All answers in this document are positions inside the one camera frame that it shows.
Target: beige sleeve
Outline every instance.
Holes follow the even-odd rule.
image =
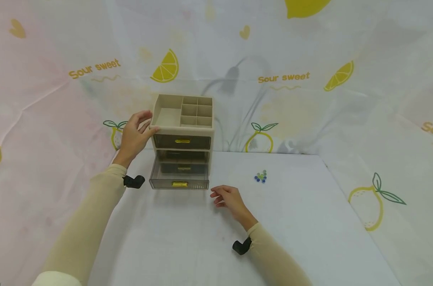
[[[108,219],[123,196],[125,175],[126,168],[112,164],[90,180],[86,198],[58,237],[42,271],[66,273],[87,284]]]
[[[260,223],[248,230],[255,264],[273,286],[311,286],[299,264],[268,234]]]

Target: tabletop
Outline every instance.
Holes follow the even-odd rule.
[[[89,286],[267,285],[250,253],[232,250],[246,232],[210,190],[153,190],[153,162],[153,150],[132,162],[128,175],[146,182],[115,208]],[[265,184],[254,179],[263,170]],[[314,286],[400,285],[320,157],[214,152],[210,187],[220,184],[239,188]]]

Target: transparent gray drawer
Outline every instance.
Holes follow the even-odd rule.
[[[186,136],[186,135],[163,135],[153,136],[156,148],[171,149],[196,149],[210,150],[210,137],[205,136]]]
[[[150,184],[153,189],[208,189],[208,152],[156,152]]]

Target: black wrist strap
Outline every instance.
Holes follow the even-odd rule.
[[[248,250],[250,250],[250,245],[251,245],[251,238],[248,237],[244,243],[240,243],[240,241],[235,241],[234,244],[232,244],[232,249],[235,250],[235,252],[237,252],[239,255],[244,255],[245,253],[248,252]]]
[[[141,175],[138,175],[137,177],[135,177],[135,179],[129,176],[126,176],[123,179],[124,179],[124,186],[132,187],[134,189],[140,189],[140,187],[145,182],[145,178]]]

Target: top tray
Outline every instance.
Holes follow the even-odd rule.
[[[154,105],[152,126],[212,128],[213,99],[159,94]]]

